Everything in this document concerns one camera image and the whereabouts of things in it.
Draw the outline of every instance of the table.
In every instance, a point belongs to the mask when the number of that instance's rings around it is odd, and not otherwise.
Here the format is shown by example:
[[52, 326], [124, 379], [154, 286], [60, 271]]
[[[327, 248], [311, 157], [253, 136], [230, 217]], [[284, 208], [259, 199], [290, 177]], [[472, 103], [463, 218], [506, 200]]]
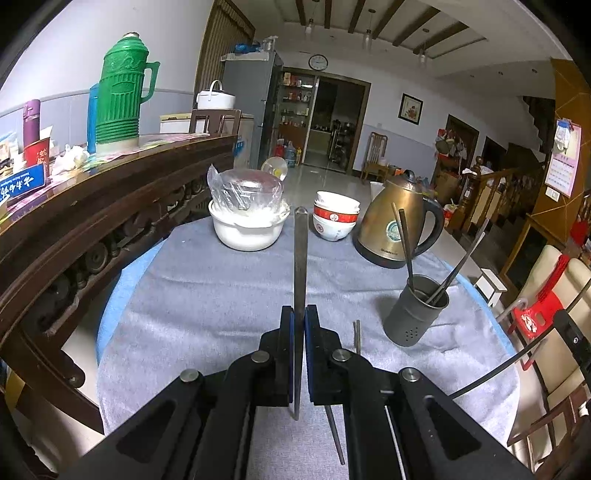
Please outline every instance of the table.
[[[442, 280], [450, 267], [426, 253], [417, 273]], [[362, 355], [375, 367], [413, 366], [446, 393], [479, 378], [513, 354], [484, 299], [463, 278], [449, 289], [450, 306], [413, 347], [391, 343], [381, 318], [406, 281], [406, 270], [377, 267], [358, 255], [351, 237], [326, 242], [309, 233], [307, 303], [320, 323], [353, 350], [355, 319]], [[226, 369], [256, 350], [260, 335], [279, 325], [281, 306], [293, 302], [293, 217], [278, 241], [260, 252], [225, 247], [211, 219], [176, 228], [135, 286], [99, 365], [98, 396], [105, 432], [112, 432], [185, 368], [204, 374]], [[458, 403], [500, 442], [517, 411], [519, 383], [510, 368]], [[334, 408], [341, 441], [342, 409]], [[300, 421], [286, 408], [258, 408], [249, 477], [348, 478], [337, 458], [324, 409], [309, 403], [306, 363]]]
[[124, 266], [175, 226], [205, 215], [207, 169], [232, 168], [235, 140], [211, 135], [124, 155], [2, 219], [0, 357], [28, 388], [103, 431], [97, 406], [78, 390], [84, 372], [61, 347]]

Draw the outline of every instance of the stacked bowls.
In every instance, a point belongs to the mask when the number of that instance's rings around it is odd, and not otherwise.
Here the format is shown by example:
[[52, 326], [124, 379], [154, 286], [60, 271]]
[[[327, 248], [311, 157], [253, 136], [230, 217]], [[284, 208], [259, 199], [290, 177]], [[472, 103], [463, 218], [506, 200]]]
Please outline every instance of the stacked bowls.
[[359, 202], [332, 192], [316, 192], [314, 228], [329, 242], [349, 235], [359, 216]]

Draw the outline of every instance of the electric kettle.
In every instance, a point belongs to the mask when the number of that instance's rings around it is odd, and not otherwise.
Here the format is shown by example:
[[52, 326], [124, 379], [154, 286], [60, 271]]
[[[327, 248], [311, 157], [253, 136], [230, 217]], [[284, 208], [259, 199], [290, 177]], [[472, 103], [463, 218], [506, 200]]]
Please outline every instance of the electric kettle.
[[[374, 264], [401, 268], [405, 265], [404, 248], [400, 241], [402, 229], [399, 229], [394, 217], [392, 203], [398, 209], [404, 209], [413, 257], [424, 253], [441, 235], [443, 209], [435, 200], [423, 195], [422, 186], [411, 170], [387, 180], [384, 187], [369, 204], [361, 227], [353, 234], [353, 244], [361, 256]], [[435, 215], [435, 225], [425, 241], [419, 244], [428, 210]]]

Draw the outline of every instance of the pendant light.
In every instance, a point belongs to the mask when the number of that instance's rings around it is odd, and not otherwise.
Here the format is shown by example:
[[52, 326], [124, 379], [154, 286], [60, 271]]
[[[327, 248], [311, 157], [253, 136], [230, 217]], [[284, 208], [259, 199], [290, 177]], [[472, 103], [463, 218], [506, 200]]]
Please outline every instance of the pendant light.
[[312, 1], [315, 3], [314, 11], [312, 12], [312, 16], [308, 20], [308, 24], [306, 25], [306, 28], [304, 29], [304, 35], [306, 36], [306, 40], [312, 40], [312, 33], [314, 32], [314, 15], [316, 14], [316, 7], [318, 6], [318, 2], [320, 2], [320, 0], [312, 0]]
[[[428, 28], [423, 28], [423, 31], [427, 34], [429, 33]], [[427, 50], [425, 49], [425, 44], [427, 43], [427, 39], [423, 41], [423, 47], [418, 51], [418, 66], [422, 69], [427, 68]]]
[[363, 35], [363, 41], [361, 43], [361, 48], [363, 50], [371, 51], [371, 44], [372, 44], [372, 34], [371, 34], [371, 24], [372, 20], [374, 19], [375, 10], [373, 8], [369, 8], [369, 13], [371, 14], [369, 17], [369, 28], [365, 31], [365, 35]]

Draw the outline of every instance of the bottle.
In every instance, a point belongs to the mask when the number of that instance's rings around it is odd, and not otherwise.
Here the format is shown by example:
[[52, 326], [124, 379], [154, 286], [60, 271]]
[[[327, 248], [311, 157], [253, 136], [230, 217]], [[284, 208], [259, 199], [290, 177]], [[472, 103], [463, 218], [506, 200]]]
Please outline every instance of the bottle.
[[96, 105], [99, 102], [99, 84], [90, 87], [88, 96], [88, 114], [86, 116], [86, 151], [96, 152]]
[[[146, 63], [148, 53], [139, 34], [131, 32], [105, 55], [96, 107], [96, 143], [100, 153], [138, 145], [139, 106], [152, 98], [160, 67], [157, 61]], [[142, 97], [146, 69], [151, 70], [150, 89]]]
[[22, 109], [22, 146], [27, 147], [39, 141], [40, 100], [29, 100]]
[[285, 161], [287, 162], [287, 166], [289, 168], [296, 166], [296, 148], [294, 147], [294, 144], [291, 142], [291, 140], [285, 149]]

